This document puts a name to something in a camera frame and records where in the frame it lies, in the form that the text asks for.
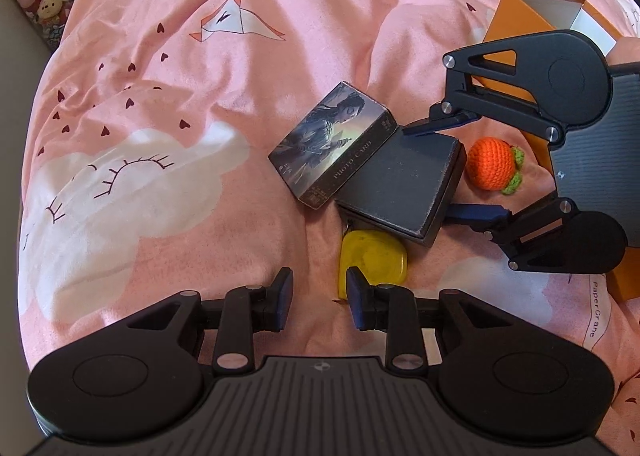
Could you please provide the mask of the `orange crochet tangerine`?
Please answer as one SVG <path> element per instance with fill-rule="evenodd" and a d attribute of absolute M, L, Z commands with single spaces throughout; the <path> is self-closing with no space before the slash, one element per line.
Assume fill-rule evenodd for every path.
<path fill-rule="evenodd" d="M 478 139 L 468 152 L 465 175 L 473 187 L 512 195 L 522 184 L 525 153 L 494 137 Z"/>

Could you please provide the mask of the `yellow tape measure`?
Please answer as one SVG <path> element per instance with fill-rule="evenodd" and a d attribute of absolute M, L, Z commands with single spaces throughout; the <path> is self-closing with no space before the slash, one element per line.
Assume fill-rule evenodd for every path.
<path fill-rule="evenodd" d="M 375 230 L 352 230 L 342 240 L 337 296 L 347 299 L 346 271 L 357 267 L 371 285 L 404 285 L 408 255 L 404 244 L 392 235 Z"/>

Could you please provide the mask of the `pink printed duvet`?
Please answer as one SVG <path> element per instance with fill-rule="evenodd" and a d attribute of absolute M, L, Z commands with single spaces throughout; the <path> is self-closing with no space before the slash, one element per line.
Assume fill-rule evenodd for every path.
<path fill-rule="evenodd" d="M 586 1 L 625 35 L 606 63 L 639 66 L 638 4 Z M 339 190 L 302 204 L 269 161 L 341 82 L 397 130 L 430 117 L 442 58 L 484 44 L 498 3 L 75 0 L 22 175 L 35 453 L 637 454 L 639 298 L 608 291 L 618 265 L 514 271 L 444 217 L 431 247 L 392 235 L 407 280 L 369 283 L 376 324 L 360 332 L 337 296 L 342 240 L 385 231 L 344 215 Z M 554 188 L 528 132 L 483 117 L 435 133 L 466 159 L 483 137 L 525 153 L 514 194 L 464 167 L 450 204 L 518 213 Z M 293 299 L 273 332 L 282 268 Z"/>

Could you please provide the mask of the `orange cardboard box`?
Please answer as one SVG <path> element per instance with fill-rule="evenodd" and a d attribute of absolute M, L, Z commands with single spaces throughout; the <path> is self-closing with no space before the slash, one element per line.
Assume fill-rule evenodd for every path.
<path fill-rule="evenodd" d="M 600 11 L 586 0 L 499 0 L 498 7 L 483 42 L 553 30 L 574 30 L 589 37 L 606 57 L 625 35 Z M 500 52 L 489 56 L 503 64 L 515 64 L 514 52 Z M 486 78 L 477 80 L 492 89 L 533 102 L 526 90 L 510 87 Z M 525 137 L 532 147 L 538 164 L 551 171 L 547 146 L 530 133 Z M 623 262 L 608 275 L 608 291 L 618 302 L 639 298 L 639 250 L 627 249 Z"/>

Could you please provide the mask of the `photo card box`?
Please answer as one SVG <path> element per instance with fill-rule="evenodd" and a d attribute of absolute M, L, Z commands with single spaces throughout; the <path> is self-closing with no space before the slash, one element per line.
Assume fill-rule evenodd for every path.
<path fill-rule="evenodd" d="M 271 151 L 269 161 L 299 202 L 319 209 L 396 130 L 386 106 L 341 82 Z"/>

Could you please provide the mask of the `dark grey box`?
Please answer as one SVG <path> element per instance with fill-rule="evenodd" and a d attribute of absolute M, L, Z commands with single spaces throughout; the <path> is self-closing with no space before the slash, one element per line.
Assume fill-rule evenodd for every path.
<path fill-rule="evenodd" d="M 335 202 L 356 221 L 431 247 L 465 163 L 457 138 L 397 130 L 337 192 Z"/>

